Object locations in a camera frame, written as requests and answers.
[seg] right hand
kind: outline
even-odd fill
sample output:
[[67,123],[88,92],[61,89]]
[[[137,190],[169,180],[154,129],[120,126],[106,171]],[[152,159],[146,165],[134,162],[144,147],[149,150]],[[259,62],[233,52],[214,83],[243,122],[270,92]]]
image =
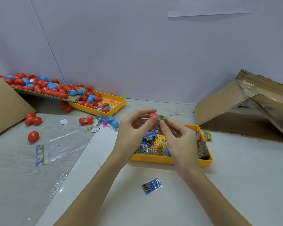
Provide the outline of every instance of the right hand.
[[196,132],[170,118],[166,122],[160,120],[159,125],[166,137],[177,173],[182,177],[187,172],[200,172]]

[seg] forearm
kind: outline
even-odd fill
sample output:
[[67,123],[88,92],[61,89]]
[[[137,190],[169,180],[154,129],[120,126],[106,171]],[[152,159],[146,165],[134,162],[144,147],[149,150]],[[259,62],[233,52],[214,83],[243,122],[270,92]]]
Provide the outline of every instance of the forearm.
[[95,222],[115,178],[125,165],[111,154],[91,181],[54,225],[91,225]]
[[251,226],[202,172],[187,172],[184,181],[214,226]]

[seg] yellow tray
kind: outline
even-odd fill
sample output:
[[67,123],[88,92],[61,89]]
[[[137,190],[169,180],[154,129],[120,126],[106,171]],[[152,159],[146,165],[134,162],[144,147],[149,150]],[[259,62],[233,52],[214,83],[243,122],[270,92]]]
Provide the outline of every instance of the yellow tray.
[[[198,131],[200,133],[200,141],[204,140],[202,132],[201,132],[200,127],[198,125],[187,125],[187,124],[185,124],[185,126],[187,126],[190,129],[193,129],[195,131]],[[154,141],[154,143],[153,143],[154,146],[150,147],[152,150],[156,150],[161,139],[165,138],[165,136],[163,136],[163,135],[157,134],[157,136],[158,136],[158,139]],[[210,158],[208,160],[203,160],[203,159],[198,160],[201,167],[209,167],[211,165],[211,163],[213,162],[213,157],[211,155],[209,148],[208,148],[208,153],[210,154]],[[132,157],[131,157],[131,160],[132,161],[142,161],[142,162],[156,162],[156,163],[174,164],[172,157],[169,157],[169,156],[151,156],[151,155],[133,154]]]
[[125,106],[126,104],[126,99],[125,98],[121,98],[121,97],[117,97],[111,94],[106,94],[106,93],[102,93],[102,92],[98,92],[98,91],[92,91],[93,93],[100,93],[102,95],[103,98],[103,102],[106,102],[110,105],[111,110],[107,113],[104,113],[102,111],[93,109],[93,108],[89,108],[83,105],[79,105],[77,103],[73,103],[73,102],[69,102],[69,105],[71,105],[73,108],[82,110],[84,112],[90,113],[90,114],[94,114],[94,115],[102,115],[103,117],[111,117],[113,114],[115,114],[118,110],[120,110],[123,106]]

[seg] left hand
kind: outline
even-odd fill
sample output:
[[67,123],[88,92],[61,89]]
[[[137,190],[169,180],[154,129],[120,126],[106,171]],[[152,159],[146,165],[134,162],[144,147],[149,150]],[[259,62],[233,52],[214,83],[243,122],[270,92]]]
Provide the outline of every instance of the left hand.
[[126,164],[141,144],[146,132],[158,120],[158,116],[145,119],[148,118],[150,113],[155,112],[156,109],[139,109],[122,119],[119,124],[119,132],[112,154],[123,159],[123,162]]

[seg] wooden floor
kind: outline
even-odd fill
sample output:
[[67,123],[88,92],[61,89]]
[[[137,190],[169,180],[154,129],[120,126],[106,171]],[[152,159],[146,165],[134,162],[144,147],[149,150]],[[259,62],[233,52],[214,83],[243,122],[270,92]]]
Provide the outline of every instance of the wooden floor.
[[[83,135],[85,132],[78,120],[89,115],[75,109],[66,114],[59,109],[60,101],[52,99],[29,96],[26,100],[37,110],[37,116],[43,119],[43,123],[25,126],[21,122],[0,135],[0,225],[4,226],[35,225],[84,150],[82,148],[36,169],[36,144],[29,144],[28,133],[35,130],[40,133],[37,143],[45,143],[74,130],[81,131]],[[194,124],[192,104],[133,99],[126,99],[126,106],[114,118],[120,121],[139,108],[155,108],[158,114],[183,124]],[[63,119],[67,119],[68,123],[61,125],[59,121]],[[84,143],[87,146],[93,135],[87,133],[85,138],[72,140],[73,146]]]

